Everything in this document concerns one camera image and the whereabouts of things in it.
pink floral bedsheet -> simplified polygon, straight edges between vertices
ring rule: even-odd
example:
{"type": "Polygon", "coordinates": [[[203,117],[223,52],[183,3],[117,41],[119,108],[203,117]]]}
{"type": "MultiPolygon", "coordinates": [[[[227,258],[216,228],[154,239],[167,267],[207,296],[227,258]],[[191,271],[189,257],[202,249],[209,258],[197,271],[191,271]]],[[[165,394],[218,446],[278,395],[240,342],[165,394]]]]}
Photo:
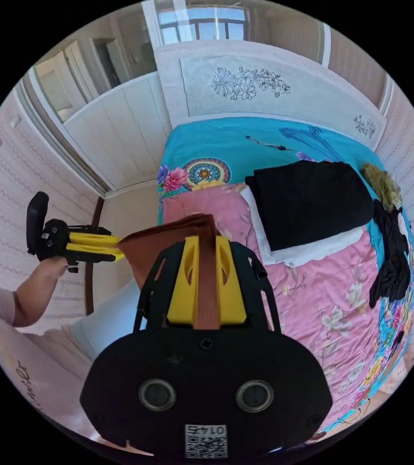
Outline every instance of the pink floral bedsheet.
{"type": "MultiPolygon", "coordinates": [[[[218,230],[260,258],[243,185],[193,190],[163,200],[163,223],[193,213],[213,214],[218,230]]],[[[378,268],[364,229],[361,239],[321,261],[290,268],[265,267],[273,286],[281,331],[299,341],[321,363],[333,406],[320,430],[360,403],[360,386],[370,375],[379,339],[380,301],[368,305],[378,268]]]]}

brown towel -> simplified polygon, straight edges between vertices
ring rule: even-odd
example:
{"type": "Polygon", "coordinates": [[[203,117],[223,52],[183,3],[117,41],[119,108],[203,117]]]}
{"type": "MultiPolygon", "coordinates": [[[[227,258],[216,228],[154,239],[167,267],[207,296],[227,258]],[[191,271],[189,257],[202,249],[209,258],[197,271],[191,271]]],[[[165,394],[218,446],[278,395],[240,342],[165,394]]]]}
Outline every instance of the brown towel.
{"type": "Polygon", "coordinates": [[[212,215],[190,215],[173,223],[156,226],[125,237],[118,248],[124,253],[142,288],[162,250],[186,237],[199,236],[199,294],[195,329],[219,329],[215,270],[215,236],[219,236],[212,215]]]}

human arm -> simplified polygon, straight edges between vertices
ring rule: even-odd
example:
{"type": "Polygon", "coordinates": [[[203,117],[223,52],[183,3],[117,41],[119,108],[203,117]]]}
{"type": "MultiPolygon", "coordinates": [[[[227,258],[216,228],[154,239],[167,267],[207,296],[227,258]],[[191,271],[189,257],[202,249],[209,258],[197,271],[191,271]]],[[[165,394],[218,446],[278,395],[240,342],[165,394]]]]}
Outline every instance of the human arm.
{"type": "Polygon", "coordinates": [[[36,323],[46,311],[58,279],[66,271],[64,257],[48,258],[39,263],[29,278],[13,292],[15,298],[14,327],[27,327],[36,323]]]}

white folded cloth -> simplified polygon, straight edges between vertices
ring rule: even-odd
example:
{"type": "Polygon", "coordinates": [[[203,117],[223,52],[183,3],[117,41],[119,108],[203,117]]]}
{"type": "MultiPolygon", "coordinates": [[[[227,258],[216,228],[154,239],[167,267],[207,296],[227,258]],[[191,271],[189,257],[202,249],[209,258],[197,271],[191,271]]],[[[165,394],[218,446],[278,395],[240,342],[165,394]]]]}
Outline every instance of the white folded cloth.
{"type": "Polygon", "coordinates": [[[409,243],[409,236],[407,235],[406,222],[404,221],[404,217],[401,212],[398,213],[398,226],[399,226],[399,232],[407,239],[407,243],[409,243]]]}
{"type": "Polygon", "coordinates": [[[355,244],[364,232],[364,227],[359,226],[358,228],[351,229],[350,231],[311,242],[310,244],[303,244],[272,252],[267,241],[267,237],[265,236],[264,226],[260,219],[251,189],[249,186],[246,186],[240,194],[249,205],[252,226],[257,237],[260,258],[264,265],[285,263],[286,265],[295,268],[297,266],[304,265],[311,260],[322,260],[333,253],[340,252],[347,246],[355,244]]]}

floor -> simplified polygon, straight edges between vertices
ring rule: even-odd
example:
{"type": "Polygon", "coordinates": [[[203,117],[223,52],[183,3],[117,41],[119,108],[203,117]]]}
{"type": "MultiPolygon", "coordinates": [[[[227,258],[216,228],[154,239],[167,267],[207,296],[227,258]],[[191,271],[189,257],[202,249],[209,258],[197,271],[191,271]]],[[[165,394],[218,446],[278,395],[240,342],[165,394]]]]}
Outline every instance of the floor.
{"type": "MultiPolygon", "coordinates": [[[[104,201],[100,226],[120,238],[157,224],[157,186],[150,185],[119,194],[104,201]]],[[[132,277],[125,259],[117,263],[97,263],[93,271],[94,310],[119,291],[132,277]]]]}

